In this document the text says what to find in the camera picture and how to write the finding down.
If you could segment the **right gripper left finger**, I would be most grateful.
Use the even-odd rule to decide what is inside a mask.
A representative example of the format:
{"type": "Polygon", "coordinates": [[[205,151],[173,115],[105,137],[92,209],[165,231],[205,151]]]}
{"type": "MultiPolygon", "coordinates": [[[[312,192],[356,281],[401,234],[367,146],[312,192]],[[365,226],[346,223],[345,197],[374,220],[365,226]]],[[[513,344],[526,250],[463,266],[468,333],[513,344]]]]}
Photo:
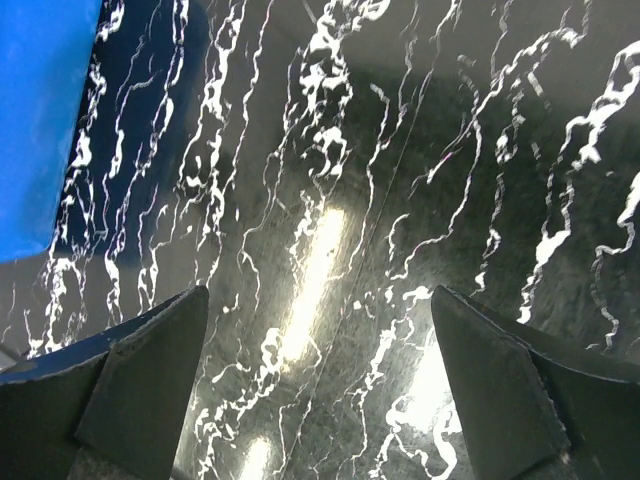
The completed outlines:
{"type": "Polygon", "coordinates": [[[174,459],[208,315],[196,286],[50,354],[3,347],[2,478],[184,478],[174,459]]]}

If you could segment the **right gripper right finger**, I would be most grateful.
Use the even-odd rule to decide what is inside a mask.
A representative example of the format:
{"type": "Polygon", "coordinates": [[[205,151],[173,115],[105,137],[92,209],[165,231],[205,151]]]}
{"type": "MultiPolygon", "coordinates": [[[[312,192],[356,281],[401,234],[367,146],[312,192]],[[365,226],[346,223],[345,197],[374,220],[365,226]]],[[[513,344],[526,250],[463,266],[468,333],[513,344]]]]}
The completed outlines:
{"type": "Polygon", "coordinates": [[[476,478],[638,478],[638,365],[445,286],[431,313],[476,478]]]}

